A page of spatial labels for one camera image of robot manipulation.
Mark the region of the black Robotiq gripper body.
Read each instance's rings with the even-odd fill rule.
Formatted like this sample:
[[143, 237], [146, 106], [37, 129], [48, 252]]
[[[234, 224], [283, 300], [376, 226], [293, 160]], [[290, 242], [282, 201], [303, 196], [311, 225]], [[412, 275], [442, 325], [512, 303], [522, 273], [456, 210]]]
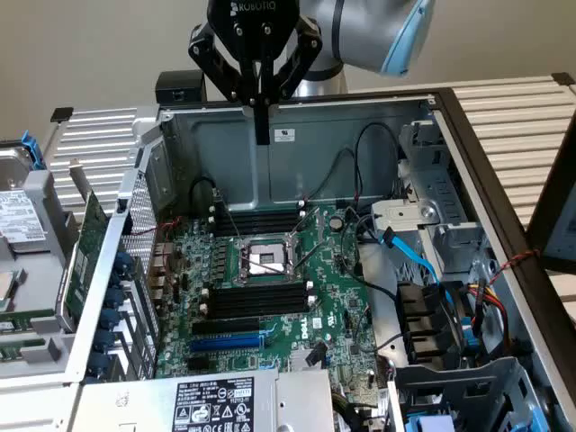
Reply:
[[300, 17], [298, 1], [221, 1], [208, 3], [208, 23], [238, 62], [276, 60]]

